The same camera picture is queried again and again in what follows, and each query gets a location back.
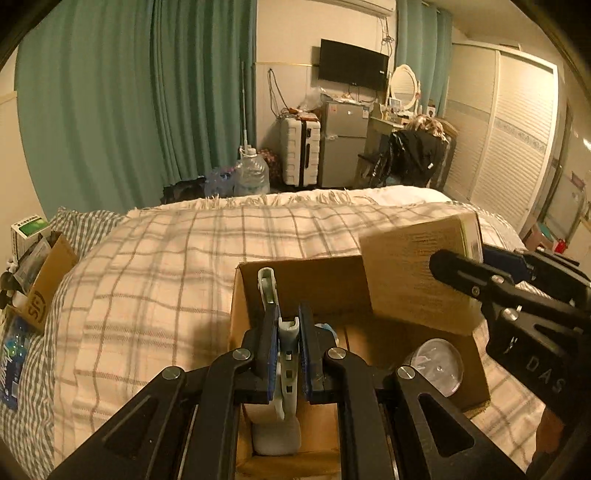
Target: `plastic bag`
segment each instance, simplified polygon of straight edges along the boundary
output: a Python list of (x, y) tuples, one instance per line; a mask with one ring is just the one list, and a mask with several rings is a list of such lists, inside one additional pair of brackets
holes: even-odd
[(214, 168), (205, 180), (204, 193), (207, 198), (231, 197), (234, 193), (234, 169)]
[(304, 112), (311, 112), (322, 106), (322, 95), (328, 95), (323, 88), (315, 87), (312, 88), (304, 98), (304, 101), (298, 107), (299, 110)]
[(24, 260), (21, 259), (14, 278), (17, 279), (24, 293), (28, 294), (31, 291), (31, 287), (35, 283), (39, 271), (50, 253), (51, 247), (49, 243), (45, 238), (42, 238), (31, 254), (24, 258)]

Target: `wall-mounted tv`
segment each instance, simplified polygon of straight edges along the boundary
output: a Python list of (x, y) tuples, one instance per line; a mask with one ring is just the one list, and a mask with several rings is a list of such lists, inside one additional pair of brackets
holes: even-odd
[(380, 91), (387, 71), (387, 55), (324, 38), (320, 42), (319, 79)]

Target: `open cardboard box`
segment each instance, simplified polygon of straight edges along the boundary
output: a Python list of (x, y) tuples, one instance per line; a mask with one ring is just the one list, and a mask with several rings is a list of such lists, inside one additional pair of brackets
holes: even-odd
[(78, 256), (72, 250), (65, 235), (60, 235), (47, 256), (31, 291), (25, 307), (11, 309), (27, 323), (43, 332), (53, 296), (64, 276), (78, 263)]
[[(244, 333), (262, 318), (257, 286), (257, 272), (262, 267), (275, 271), (281, 313), (285, 318), (295, 316), (298, 305), (306, 301), (314, 314), (314, 322), (330, 324), (339, 336), (341, 347), (361, 356), (368, 364), (385, 369), (402, 365), (407, 355), (423, 342), (444, 338), (457, 348), (465, 366), (463, 381), (450, 400), (468, 416), (490, 401), (478, 349), (471, 336), (399, 322), (395, 320), (396, 312), (389, 318), (373, 314), (360, 255), (239, 265), (234, 282), (229, 349), (239, 347)], [(298, 454), (272, 457), (253, 451), (251, 425), (241, 415), (236, 469), (244, 475), (265, 479), (339, 472), (336, 405), (312, 406), (299, 398), (297, 417), (301, 426)]]

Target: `red object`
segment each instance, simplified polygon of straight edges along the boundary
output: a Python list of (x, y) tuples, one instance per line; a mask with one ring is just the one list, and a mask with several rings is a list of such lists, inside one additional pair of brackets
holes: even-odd
[(563, 254), (565, 250), (566, 250), (566, 242), (562, 239), (559, 239), (554, 251), (558, 254)]

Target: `ceiling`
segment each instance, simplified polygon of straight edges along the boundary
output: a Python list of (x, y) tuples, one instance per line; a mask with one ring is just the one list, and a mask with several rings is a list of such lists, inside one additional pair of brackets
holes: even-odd
[(542, 30), (511, 0), (433, 0), (453, 15), (454, 26), (468, 38), (498, 38), (535, 48), (554, 48)]

